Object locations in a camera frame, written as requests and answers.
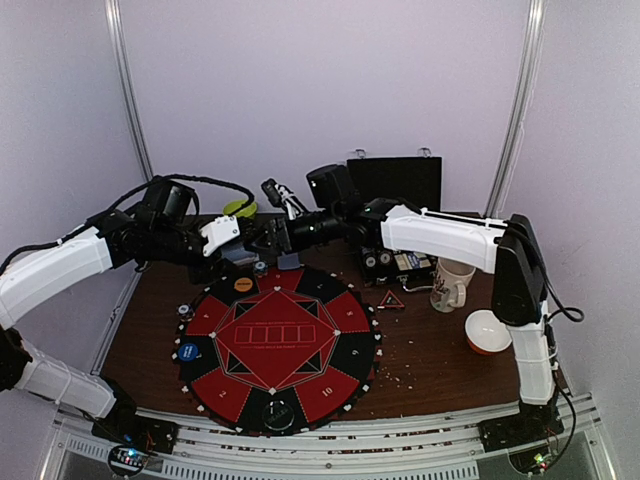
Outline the dealt blue playing card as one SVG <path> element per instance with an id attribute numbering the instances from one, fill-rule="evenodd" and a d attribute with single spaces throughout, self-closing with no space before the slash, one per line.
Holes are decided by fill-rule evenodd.
<path id="1" fill-rule="evenodd" d="M 277 267 L 281 271 L 296 270 L 300 266 L 301 263 L 297 253 L 282 254 L 277 257 Z"/>

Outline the poker chip stack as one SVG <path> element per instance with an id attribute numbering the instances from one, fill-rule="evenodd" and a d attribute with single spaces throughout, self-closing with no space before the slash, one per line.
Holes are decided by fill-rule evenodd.
<path id="1" fill-rule="evenodd" d="M 268 274 L 269 266 L 264 261 L 257 261 L 253 264 L 253 272 L 256 277 L 264 277 Z"/>
<path id="2" fill-rule="evenodd" d="M 190 322 L 195 312 L 191 304 L 181 304 L 177 307 L 177 314 L 182 322 Z"/>

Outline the blue deck of cards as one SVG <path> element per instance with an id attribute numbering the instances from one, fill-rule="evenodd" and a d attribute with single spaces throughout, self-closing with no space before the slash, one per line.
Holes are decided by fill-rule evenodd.
<path id="1" fill-rule="evenodd" d="M 247 250 L 242 243 L 230 243 L 221 247 L 221 256 L 237 266 L 253 264 L 259 255 Z"/>

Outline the orange big blind button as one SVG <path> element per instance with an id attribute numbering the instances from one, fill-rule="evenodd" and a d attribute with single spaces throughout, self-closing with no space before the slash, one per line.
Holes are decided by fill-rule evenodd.
<path id="1" fill-rule="evenodd" d="M 248 292 L 254 287 L 254 281 L 249 277 L 240 277 L 234 281 L 233 288 L 241 293 Z"/>

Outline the blue small blind button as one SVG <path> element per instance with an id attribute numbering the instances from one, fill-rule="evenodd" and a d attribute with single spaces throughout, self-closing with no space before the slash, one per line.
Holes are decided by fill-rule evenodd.
<path id="1" fill-rule="evenodd" d="M 193 362 L 198 358 L 200 351 L 195 343 L 185 343 L 179 347 L 176 359 L 183 363 Z"/>

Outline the black red triangular token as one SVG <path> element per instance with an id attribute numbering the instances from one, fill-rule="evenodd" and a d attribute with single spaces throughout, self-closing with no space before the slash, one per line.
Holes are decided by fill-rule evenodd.
<path id="1" fill-rule="evenodd" d="M 400 298 L 391 289 L 389 289 L 376 308 L 378 310 L 404 310 L 406 306 Z"/>

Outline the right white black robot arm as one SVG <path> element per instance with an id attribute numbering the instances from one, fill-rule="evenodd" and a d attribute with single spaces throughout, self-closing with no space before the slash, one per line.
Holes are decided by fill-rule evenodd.
<path id="1" fill-rule="evenodd" d="M 328 207 L 293 220 L 276 217 L 262 227 L 259 239 L 276 255 L 348 239 L 453 260 L 493 275 L 491 310 L 512 340 L 519 410 L 479 423 L 483 447 L 501 450 L 563 432 L 557 408 L 556 343 L 547 302 L 551 288 L 527 217 L 481 220 L 375 199 L 351 210 Z"/>

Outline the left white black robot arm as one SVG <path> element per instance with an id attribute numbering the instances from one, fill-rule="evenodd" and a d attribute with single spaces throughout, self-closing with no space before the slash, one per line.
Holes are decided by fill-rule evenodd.
<path id="1" fill-rule="evenodd" d="M 24 390 L 78 410 L 93 433 L 144 453 L 171 423 L 139 415 L 133 399 L 113 380 L 83 372 L 25 340 L 16 325 L 27 313 L 69 287 L 131 261 L 144 267 L 167 262 L 187 268 L 194 283 L 218 273 L 220 248 L 237 239 L 235 217 L 184 221 L 197 205 L 184 176 L 156 177 L 139 186 L 143 198 L 122 210 L 117 203 L 62 238 L 17 249 L 1 265 L 1 388 Z"/>

